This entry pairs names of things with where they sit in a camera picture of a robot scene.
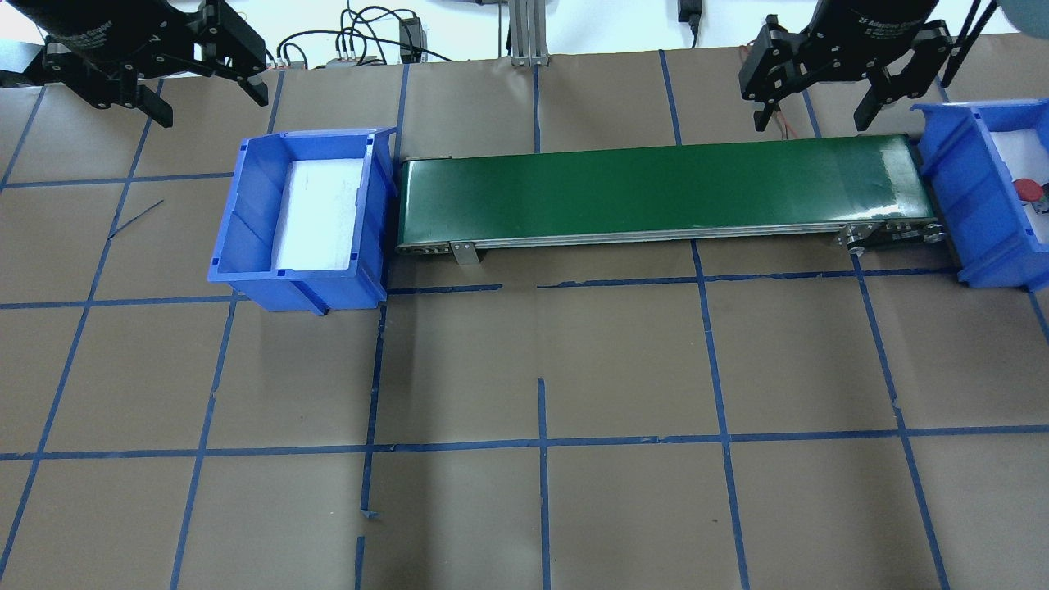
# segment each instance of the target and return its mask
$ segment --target black cable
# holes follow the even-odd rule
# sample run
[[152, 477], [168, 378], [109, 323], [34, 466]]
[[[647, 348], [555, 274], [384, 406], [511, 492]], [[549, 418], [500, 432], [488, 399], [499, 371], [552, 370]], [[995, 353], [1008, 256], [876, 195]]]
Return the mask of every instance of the black cable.
[[290, 36], [285, 37], [280, 42], [279, 47], [283, 47], [284, 45], [287, 45], [288, 41], [291, 41], [292, 39], [297, 39], [299, 37], [302, 37], [303, 35], [340, 35], [340, 34], [345, 35], [347, 33], [349, 35], [352, 35], [354, 37], [359, 38], [359, 39], [369, 39], [369, 40], [374, 41], [377, 43], [389, 43], [390, 45], [397, 45], [399, 47], [404, 47], [406, 49], [412, 49], [413, 48], [416, 51], [422, 51], [424, 54], [431, 55], [431, 56], [437, 58], [438, 60], [444, 60], [446, 62], [454, 61], [451, 58], [446, 58], [445, 56], [442, 56], [441, 54], [438, 54], [436, 51], [431, 51], [429, 49], [424, 49], [422, 47], [412, 47], [412, 46], [408, 45], [407, 43], [401, 43], [399, 41], [391, 41], [389, 39], [380, 39], [378, 37], [368, 37], [367, 35], [364, 35], [363, 33], [361, 33], [359, 30], [349, 30], [349, 29], [345, 29], [345, 30], [330, 30], [330, 29], [326, 29], [326, 28], [323, 28], [323, 29], [322, 28], [315, 28], [315, 29], [311, 29], [311, 30], [300, 30], [299, 33], [296, 33], [294, 35], [290, 35]]
[[286, 43], [285, 42], [284, 43], [284, 60], [287, 61], [288, 65], [292, 64], [291, 59], [288, 59], [288, 57], [287, 57], [287, 48], [288, 47], [295, 47], [296, 49], [299, 50], [299, 54], [302, 55], [302, 68], [303, 69], [309, 69], [309, 62], [306, 60], [306, 52], [302, 50], [302, 47], [299, 47], [295, 43]]
[[[408, 10], [408, 12], [410, 12], [410, 13], [411, 13], [411, 15], [412, 15], [412, 16], [413, 16], [414, 18], [419, 18], [419, 16], [418, 16], [418, 15], [415, 15], [415, 12], [414, 12], [414, 10], [410, 10], [410, 9], [408, 9], [408, 8], [398, 8], [398, 9], [395, 9], [395, 10], [390, 10], [389, 8], [386, 8], [386, 7], [384, 7], [384, 6], [376, 6], [374, 4], [372, 4], [371, 6], [365, 6], [364, 8], [361, 8], [361, 10], [360, 10], [360, 12], [359, 12], [358, 14], [359, 14], [359, 15], [364, 15], [364, 13], [366, 13], [366, 12], [368, 12], [368, 10], [382, 10], [382, 12], [383, 12], [382, 16], [379, 16], [379, 17], [376, 17], [376, 18], [371, 19], [370, 21], [366, 21], [366, 22], [368, 22], [368, 23], [370, 23], [370, 22], [374, 22], [374, 21], [377, 21], [377, 20], [379, 20], [379, 19], [382, 19], [382, 18], [385, 18], [385, 17], [393, 17], [394, 19], [397, 19], [397, 21], [398, 21], [398, 25], [400, 26], [400, 28], [404, 29], [404, 31], [405, 31], [405, 35], [407, 35], [407, 36], [408, 36], [408, 45], [410, 46], [410, 49], [411, 49], [411, 52], [412, 52], [412, 54], [414, 54], [414, 52], [415, 52], [415, 48], [416, 48], [416, 47], [415, 47], [415, 41], [414, 41], [414, 40], [413, 40], [413, 39], [411, 38], [411, 30], [410, 30], [410, 29], [408, 29], [408, 27], [407, 27], [407, 26], [405, 26], [405, 24], [404, 24], [404, 19], [403, 19], [403, 18], [401, 18], [401, 17], [400, 17], [400, 16], [399, 16], [399, 15], [397, 14], [397, 12], [398, 12], [398, 10]], [[371, 36], [372, 36], [372, 37], [378, 37], [378, 36], [376, 35], [376, 31], [374, 31], [374, 29], [373, 29], [373, 28], [371, 28], [371, 25], [370, 25], [370, 24], [368, 24], [368, 29], [369, 29], [369, 30], [371, 31]]]
[[969, 6], [969, 14], [965, 15], [965, 24], [962, 25], [962, 30], [958, 33], [958, 37], [955, 38], [955, 45], [961, 45], [962, 41], [965, 40], [965, 36], [969, 34], [969, 27], [972, 26], [972, 19], [977, 18], [977, 10], [980, 9], [980, 2], [983, 0], [972, 0], [972, 4]]
[[987, 4], [987, 8], [984, 13], [980, 15], [980, 20], [972, 27], [972, 33], [965, 36], [965, 40], [962, 41], [961, 50], [958, 51], [957, 56], [951, 56], [950, 61], [947, 62], [947, 69], [943, 72], [942, 85], [944, 88], [950, 86], [950, 83], [955, 80], [955, 75], [958, 73], [958, 68], [962, 66], [962, 62], [965, 61], [966, 56], [969, 55], [969, 49], [972, 48], [972, 44], [977, 42], [977, 38], [983, 33], [985, 26], [987, 26], [987, 21], [990, 17], [994, 15], [994, 10], [998, 9], [998, 0], [990, 0]]

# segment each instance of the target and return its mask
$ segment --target blue plastic bin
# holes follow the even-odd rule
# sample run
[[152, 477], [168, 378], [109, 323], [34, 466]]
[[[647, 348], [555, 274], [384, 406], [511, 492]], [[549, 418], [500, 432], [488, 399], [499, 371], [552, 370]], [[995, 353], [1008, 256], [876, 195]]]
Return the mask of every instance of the blue plastic bin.
[[918, 144], [924, 174], [936, 189], [944, 222], [969, 287], [1049, 287], [1049, 245], [1024, 213], [1012, 176], [990, 133], [1035, 129], [1049, 146], [1049, 99], [922, 104], [925, 134]]
[[[394, 195], [391, 128], [273, 133], [244, 140], [208, 271], [271, 312], [374, 308], [382, 286], [383, 229]], [[272, 268], [273, 239], [288, 165], [299, 160], [364, 159], [349, 268]]]

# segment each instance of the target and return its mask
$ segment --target metal bracket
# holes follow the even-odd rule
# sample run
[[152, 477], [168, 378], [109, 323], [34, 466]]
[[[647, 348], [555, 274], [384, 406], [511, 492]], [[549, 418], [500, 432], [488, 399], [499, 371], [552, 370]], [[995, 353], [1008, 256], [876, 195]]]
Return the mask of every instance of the metal bracket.
[[515, 66], [547, 65], [545, 0], [510, 0], [510, 63]]
[[869, 249], [901, 244], [936, 244], [946, 238], [946, 231], [936, 219], [916, 219], [847, 224], [838, 232], [835, 241], [838, 246], [848, 248], [850, 254], [861, 256]]
[[477, 257], [477, 249], [473, 247], [472, 241], [453, 241], [451, 243], [451, 247], [452, 254], [455, 255], [455, 261], [461, 266], [480, 264], [480, 258]]

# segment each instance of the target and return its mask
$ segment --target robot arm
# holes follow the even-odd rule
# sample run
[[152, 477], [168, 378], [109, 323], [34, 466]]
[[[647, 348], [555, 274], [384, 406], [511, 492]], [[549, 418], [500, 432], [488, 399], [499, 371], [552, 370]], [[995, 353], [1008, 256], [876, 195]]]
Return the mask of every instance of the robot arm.
[[[939, 0], [819, 0], [800, 33], [769, 15], [740, 71], [745, 100], [761, 103], [754, 126], [765, 129], [779, 101], [816, 82], [869, 80], [871, 89], [853, 115], [865, 130], [882, 106], [923, 96], [949, 56], [946, 23], [926, 23]], [[914, 51], [896, 76], [889, 65]]]
[[49, 35], [0, 47], [0, 86], [62, 82], [99, 109], [137, 108], [165, 127], [171, 106], [140, 79], [181, 71], [236, 81], [269, 103], [265, 43], [224, 0], [186, 14], [167, 0], [8, 0]]

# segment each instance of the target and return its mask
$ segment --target red object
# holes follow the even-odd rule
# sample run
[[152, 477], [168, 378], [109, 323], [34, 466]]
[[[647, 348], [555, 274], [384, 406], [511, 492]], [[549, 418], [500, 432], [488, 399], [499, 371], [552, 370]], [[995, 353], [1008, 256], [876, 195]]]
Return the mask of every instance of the red object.
[[1020, 194], [1020, 201], [1026, 203], [1037, 203], [1046, 194], [1042, 185], [1030, 178], [1016, 178], [1012, 181], [1012, 186], [1016, 189], [1016, 193]]

